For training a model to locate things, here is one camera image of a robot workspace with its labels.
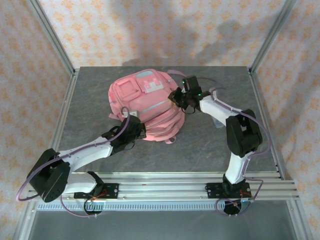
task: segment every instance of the orange patterned fabric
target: orange patterned fabric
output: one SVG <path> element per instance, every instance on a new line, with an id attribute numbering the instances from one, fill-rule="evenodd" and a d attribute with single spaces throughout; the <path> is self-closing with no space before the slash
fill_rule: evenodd
<path id="1" fill-rule="evenodd" d="M 40 0 L 76 68 L 250 66 L 285 0 Z"/>
<path id="2" fill-rule="evenodd" d="M 0 239 L 24 204 L 15 194 L 48 148 L 69 80 L 26 0 L 0 1 Z"/>
<path id="3" fill-rule="evenodd" d="M 288 173 L 320 239 L 320 2 L 298 0 L 258 69 Z"/>

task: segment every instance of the pink backpack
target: pink backpack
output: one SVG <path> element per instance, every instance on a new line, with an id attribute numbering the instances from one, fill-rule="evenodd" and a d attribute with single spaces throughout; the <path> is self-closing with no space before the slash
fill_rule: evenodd
<path id="1" fill-rule="evenodd" d="M 168 73 L 146 69 L 116 80 L 108 92 L 113 112 L 109 117 L 123 121 L 127 116 L 121 114 L 121 108 L 126 106 L 145 124 L 145 140 L 173 143 L 185 114 L 168 99 L 178 87 Z"/>

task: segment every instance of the backpack strap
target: backpack strap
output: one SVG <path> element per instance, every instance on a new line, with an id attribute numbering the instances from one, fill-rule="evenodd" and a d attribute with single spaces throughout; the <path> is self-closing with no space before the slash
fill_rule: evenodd
<path id="1" fill-rule="evenodd" d="M 166 73 L 167 73 L 167 74 L 176 74 L 176 75 L 180 75 L 180 76 L 183 76 L 183 77 L 186 77 L 186 76 L 187 76 L 187 75 L 185 75 L 183 72 L 178 71 L 178 70 L 168 70 Z"/>
<path id="2" fill-rule="evenodd" d="M 115 120 L 121 120 L 120 118 L 118 118 L 116 115 L 114 115 L 113 113 L 109 114 L 109 118 L 111 119 L 115 119 Z"/>

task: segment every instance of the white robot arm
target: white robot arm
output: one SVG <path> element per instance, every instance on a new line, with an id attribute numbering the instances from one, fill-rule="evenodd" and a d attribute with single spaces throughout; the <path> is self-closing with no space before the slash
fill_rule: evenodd
<path id="1" fill-rule="evenodd" d="M 215 98 L 212 99 L 211 96 L 206 96 L 202 100 L 199 101 L 200 110 L 205 114 L 209 114 L 210 116 L 217 119 L 221 122 L 224 126 L 226 126 L 226 120 L 231 116 L 237 116 L 238 114 L 227 110 L 225 107 L 222 107 L 222 104 L 228 106 L 230 109 L 234 109 L 237 112 L 241 112 L 241 109 L 233 108 L 226 103 L 220 101 L 219 99 Z M 243 157 L 234 154 L 231 152 L 229 167 L 225 172 L 225 177 L 229 180 L 231 184 L 237 184 L 243 181 L 244 176 L 243 174 L 246 172 L 247 169 L 247 160 L 250 155 L 254 152 L 250 151 Z"/>
<path id="2" fill-rule="evenodd" d="M 195 76 L 184 78 L 183 84 L 184 92 L 177 88 L 168 96 L 172 102 L 183 109 L 191 106 L 226 126 L 227 144 L 231 151 L 229 166 L 219 185 L 221 187 L 215 184 L 213 188 L 217 193 L 209 198 L 239 198 L 239 192 L 245 191 L 248 186 L 244 179 L 248 159 L 262 143 L 259 126 L 244 117 L 250 115 L 255 118 L 255 114 L 250 109 L 242 111 L 233 108 L 208 91 L 202 92 Z M 70 193 L 81 194 L 87 200 L 95 198 L 106 189 L 107 183 L 91 171 L 86 174 L 72 173 L 98 159 L 114 155 L 129 143 L 145 137 L 145 125 L 136 116 L 130 115 L 121 126 L 112 128 L 90 143 L 61 152 L 47 149 L 28 174 L 26 183 L 29 182 L 46 203 L 61 194 Z M 20 201 L 21 189 L 17 194 Z"/>
<path id="3" fill-rule="evenodd" d="M 226 126 L 227 145 L 231 156 L 223 176 L 223 191 L 225 197 L 228 197 L 244 186 L 244 175 L 250 156 L 262 143 L 259 126 L 253 121 L 256 116 L 250 109 L 234 108 L 214 97 L 211 92 L 202 92 L 197 78 L 193 75 L 185 77 L 182 82 L 184 90 L 178 87 L 168 98 L 178 107 L 187 109 L 191 106 Z"/>
<path id="4" fill-rule="evenodd" d="M 105 183 L 92 171 L 72 173 L 89 163 L 114 155 L 136 139 L 145 137 L 144 123 L 130 115 L 120 126 L 113 127 L 92 142 L 61 152 L 47 149 L 28 174 L 26 183 L 29 182 L 46 203 L 69 193 L 85 193 L 94 198 L 105 190 Z M 23 188 L 17 194 L 19 201 L 22 201 L 19 196 Z"/>

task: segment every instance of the gray marble surface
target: gray marble surface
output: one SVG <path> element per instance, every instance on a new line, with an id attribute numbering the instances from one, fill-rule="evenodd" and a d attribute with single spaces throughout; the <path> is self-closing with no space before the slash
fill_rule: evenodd
<path id="1" fill-rule="evenodd" d="M 169 69 L 186 75 L 209 77 L 220 81 L 227 90 L 220 90 L 218 97 L 239 109 L 252 109 L 261 120 L 246 67 L 241 66 L 181 66 L 181 67 L 81 67 L 62 133 L 59 150 L 67 150 L 91 142 L 102 133 L 119 125 L 110 119 L 111 108 L 108 89 L 115 80 L 126 75 L 154 68 Z M 173 75 L 182 85 L 182 77 Z M 218 85 L 209 80 L 199 80 L 203 91 Z M 262 133 L 263 144 L 267 138 Z M 224 172 L 228 168 L 230 151 L 227 146 L 226 128 L 216 128 L 212 118 L 201 112 L 185 116 L 185 122 L 174 144 L 137 140 L 133 149 L 122 151 L 108 158 L 97 160 L 78 170 L 111 172 Z M 253 158 L 248 171 L 275 171 L 270 153 Z"/>

